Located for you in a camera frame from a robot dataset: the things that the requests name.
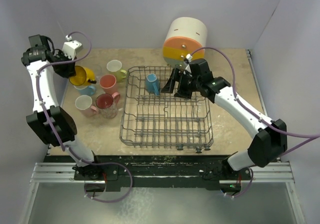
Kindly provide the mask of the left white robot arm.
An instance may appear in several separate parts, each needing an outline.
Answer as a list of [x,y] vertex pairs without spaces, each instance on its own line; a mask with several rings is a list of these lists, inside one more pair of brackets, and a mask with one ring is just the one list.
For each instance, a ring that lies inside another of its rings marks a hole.
[[103,174],[98,159],[77,138],[77,127],[73,118],[60,106],[54,87],[54,75],[69,79],[75,86],[95,84],[92,70],[76,65],[77,54],[83,49],[81,42],[72,34],[65,37],[61,49],[54,47],[51,38],[34,35],[29,38],[30,48],[22,55],[33,89],[33,110],[26,117],[28,126],[46,145],[60,147],[75,161],[76,174],[86,180],[97,180]]

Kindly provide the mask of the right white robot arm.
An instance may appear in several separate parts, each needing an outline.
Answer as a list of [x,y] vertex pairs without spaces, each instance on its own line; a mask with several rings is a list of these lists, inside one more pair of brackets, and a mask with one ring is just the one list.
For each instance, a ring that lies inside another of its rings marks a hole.
[[174,68],[162,93],[174,93],[177,98],[191,98],[194,92],[226,110],[252,138],[249,148],[236,152],[223,161],[222,172],[235,179],[243,168],[265,167],[287,150],[286,124],[260,113],[238,95],[223,77],[214,77],[207,61],[191,61],[184,70]]

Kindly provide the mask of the dark blue textured mug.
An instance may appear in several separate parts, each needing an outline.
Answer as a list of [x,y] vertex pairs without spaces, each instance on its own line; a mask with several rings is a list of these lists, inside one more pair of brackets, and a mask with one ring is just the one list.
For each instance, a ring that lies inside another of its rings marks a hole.
[[160,95],[160,84],[157,76],[154,73],[148,74],[145,79],[145,89],[149,93],[153,93],[156,96]]

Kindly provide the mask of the salmon pink tumbler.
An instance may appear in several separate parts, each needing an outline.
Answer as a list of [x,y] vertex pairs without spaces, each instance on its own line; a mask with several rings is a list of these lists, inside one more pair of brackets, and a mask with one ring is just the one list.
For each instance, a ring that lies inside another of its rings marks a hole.
[[100,87],[107,94],[113,94],[118,91],[117,79],[114,75],[107,74],[101,77],[99,81]]

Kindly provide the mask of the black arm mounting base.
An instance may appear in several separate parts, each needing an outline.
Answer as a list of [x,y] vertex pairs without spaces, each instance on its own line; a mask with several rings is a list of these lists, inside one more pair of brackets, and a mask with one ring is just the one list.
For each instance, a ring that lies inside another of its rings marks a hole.
[[223,168],[224,155],[101,155],[96,158],[100,166],[77,167],[66,155],[46,156],[45,163],[71,167],[73,179],[106,185],[107,191],[119,191],[122,187],[151,188],[204,188],[236,192],[240,184],[249,181],[248,168],[227,171]]

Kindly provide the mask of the yellow mug black handle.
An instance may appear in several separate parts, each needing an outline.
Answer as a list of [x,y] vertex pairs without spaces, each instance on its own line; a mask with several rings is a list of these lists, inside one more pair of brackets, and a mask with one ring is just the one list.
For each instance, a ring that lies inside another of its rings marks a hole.
[[69,82],[74,86],[89,86],[96,84],[96,76],[92,69],[75,66],[75,75],[69,77]]

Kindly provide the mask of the clear glass cup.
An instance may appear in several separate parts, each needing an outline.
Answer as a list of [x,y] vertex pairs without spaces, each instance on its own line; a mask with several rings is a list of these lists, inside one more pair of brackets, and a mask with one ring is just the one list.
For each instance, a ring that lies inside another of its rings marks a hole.
[[94,72],[95,80],[96,80],[97,82],[99,82],[100,79],[101,79],[101,77],[102,77],[102,75],[103,75],[103,73],[102,73],[102,67],[101,67],[100,65],[94,64],[94,65],[91,66],[91,69],[92,69],[93,72]]

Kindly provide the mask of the lime green faceted mug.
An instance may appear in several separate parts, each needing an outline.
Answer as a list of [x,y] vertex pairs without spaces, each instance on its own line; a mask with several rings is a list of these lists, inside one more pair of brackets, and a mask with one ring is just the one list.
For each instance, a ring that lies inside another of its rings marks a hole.
[[123,69],[122,62],[111,60],[106,64],[107,71],[114,75],[117,82],[122,82],[127,77],[127,71]]

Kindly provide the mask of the pale pink faceted mug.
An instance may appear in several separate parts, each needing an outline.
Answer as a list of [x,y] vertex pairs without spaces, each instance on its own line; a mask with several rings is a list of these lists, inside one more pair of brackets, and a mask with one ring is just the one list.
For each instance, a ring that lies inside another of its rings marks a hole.
[[98,114],[98,108],[93,104],[93,100],[88,95],[81,95],[75,100],[75,107],[85,116],[92,117]]

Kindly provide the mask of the pink floral mug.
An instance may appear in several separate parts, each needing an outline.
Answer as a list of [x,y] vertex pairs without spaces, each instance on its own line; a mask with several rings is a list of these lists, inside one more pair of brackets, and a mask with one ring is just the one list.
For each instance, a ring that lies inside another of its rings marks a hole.
[[104,93],[96,98],[95,104],[104,118],[112,119],[118,114],[117,104],[120,100],[120,93]]

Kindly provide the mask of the light blue mug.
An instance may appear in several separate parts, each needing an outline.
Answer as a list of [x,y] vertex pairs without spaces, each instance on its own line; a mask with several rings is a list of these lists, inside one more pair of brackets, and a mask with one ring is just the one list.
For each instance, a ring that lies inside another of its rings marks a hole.
[[94,85],[88,85],[88,86],[73,86],[80,95],[88,95],[93,96],[97,88]]

